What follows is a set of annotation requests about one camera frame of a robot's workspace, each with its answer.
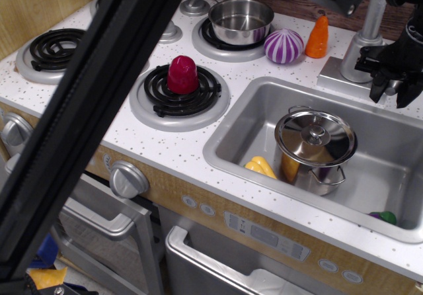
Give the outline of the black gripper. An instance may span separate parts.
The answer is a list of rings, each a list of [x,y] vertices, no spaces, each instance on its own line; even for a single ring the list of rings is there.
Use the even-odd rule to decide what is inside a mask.
[[[372,74],[370,99],[378,103],[390,79],[401,80],[397,108],[405,108],[422,93],[422,0],[386,0],[393,7],[414,5],[399,38],[387,46],[365,46],[355,69]]]

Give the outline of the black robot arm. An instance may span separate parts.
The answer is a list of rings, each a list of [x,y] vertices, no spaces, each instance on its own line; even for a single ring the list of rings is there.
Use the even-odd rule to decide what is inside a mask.
[[[182,0],[105,0],[1,192],[1,289],[24,272]]]

